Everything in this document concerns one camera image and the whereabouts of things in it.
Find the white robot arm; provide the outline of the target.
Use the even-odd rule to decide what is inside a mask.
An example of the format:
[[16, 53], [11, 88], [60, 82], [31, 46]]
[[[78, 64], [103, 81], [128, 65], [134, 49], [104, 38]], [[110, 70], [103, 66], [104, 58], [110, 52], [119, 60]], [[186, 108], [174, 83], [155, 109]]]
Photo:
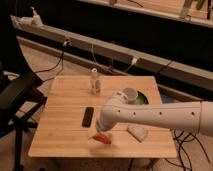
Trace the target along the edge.
[[102, 105], [95, 130], [106, 132], [117, 123], [144, 124], [213, 137], [213, 102], [131, 105], [127, 96], [118, 91]]

